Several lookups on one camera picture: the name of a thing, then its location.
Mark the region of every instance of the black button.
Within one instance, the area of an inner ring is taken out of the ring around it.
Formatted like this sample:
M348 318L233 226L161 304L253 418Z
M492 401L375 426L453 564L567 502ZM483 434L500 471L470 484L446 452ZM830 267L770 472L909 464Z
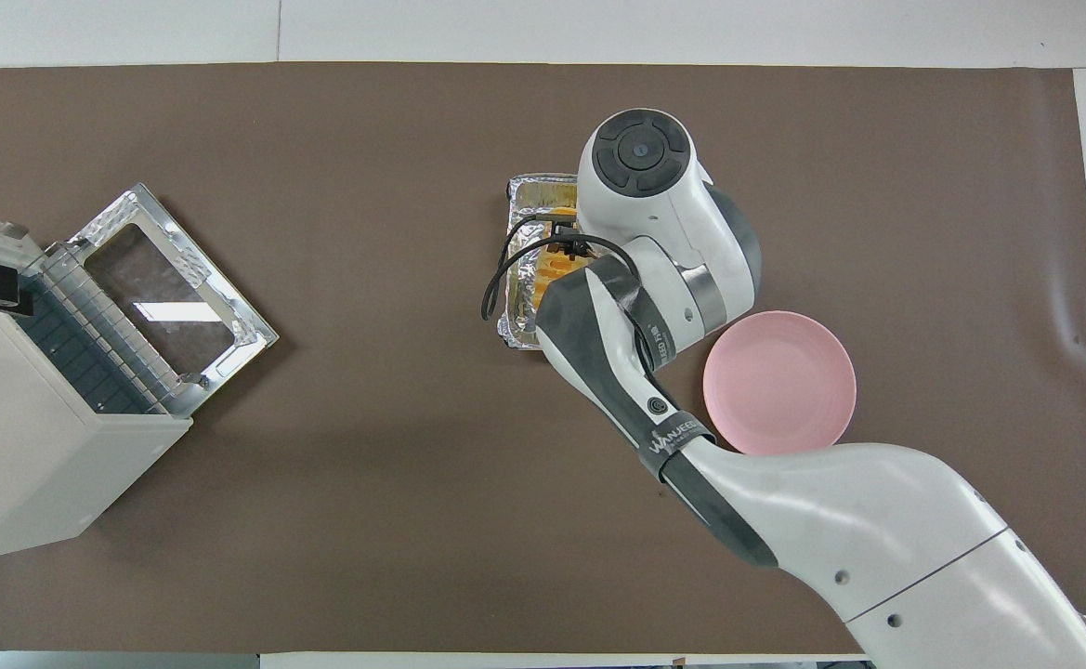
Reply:
M648 125L629 128L618 141L618 155L629 169L649 169L661 162L665 154L661 132Z
M616 139L616 136L624 131L624 128L641 126L645 122L645 112L641 110L629 110L627 112L620 112L620 114L615 115L615 117L607 119L601 126L601 130L597 131L597 136L601 139Z
M624 188L629 184L629 173L616 162L614 149L606 147L597 151L596 164L601 168L601 176L609 179L616 187Z
M674 184L679 169L683 165L679 161L666 161L657 169L648 171L646 174L637 175L637 190L666 190Z
M678 151L680 153L691 149L687 144L686 132L683 131L682 127L679 127L678 123L671 117L666 117L665 115L654 114L653 122L654 127L662 131L666 135L666 144L671 148L671 151Z

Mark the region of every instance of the aluminum foil tray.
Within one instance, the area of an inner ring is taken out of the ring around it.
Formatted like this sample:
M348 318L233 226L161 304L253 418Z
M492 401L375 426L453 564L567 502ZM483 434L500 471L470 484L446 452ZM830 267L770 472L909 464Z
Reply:
M576 207L576 175L522 174L509 179L505 187L509 198L508 235L514 225L529 215L551 213L555 209ZM546 222L527 223L509 240L509 253L542 240L551 233ZM540 251L530 251L505 276L505 310L497 318L497 333L512 349L539 351L534 336L534 276L538 272Z

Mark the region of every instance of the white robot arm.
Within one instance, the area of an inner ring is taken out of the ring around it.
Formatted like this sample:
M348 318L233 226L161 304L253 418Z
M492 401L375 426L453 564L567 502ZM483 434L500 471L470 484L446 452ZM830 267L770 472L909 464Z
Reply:
M606 119L577 191L581 232L623 253L550 286L539 342L714 537L810 585L879 669L1086 669L1081 615L949 466L884 444L725 452L654 381L653 369L749 310L760 282L754 229L678 119Z

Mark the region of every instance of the white appliance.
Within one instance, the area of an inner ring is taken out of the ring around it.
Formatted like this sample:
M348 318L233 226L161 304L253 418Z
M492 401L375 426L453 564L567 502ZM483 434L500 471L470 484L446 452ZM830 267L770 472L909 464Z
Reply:
M0 555L78 537L278 339L142 185L46 253L0 223L2 272Z

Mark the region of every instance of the pink bowl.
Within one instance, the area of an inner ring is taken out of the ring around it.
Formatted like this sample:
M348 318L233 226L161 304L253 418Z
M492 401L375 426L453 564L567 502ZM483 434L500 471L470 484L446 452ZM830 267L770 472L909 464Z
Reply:
M857 374L826 327L769 311L730 327L704 367L704 400L738 452L790 454L836 443L857 407Z

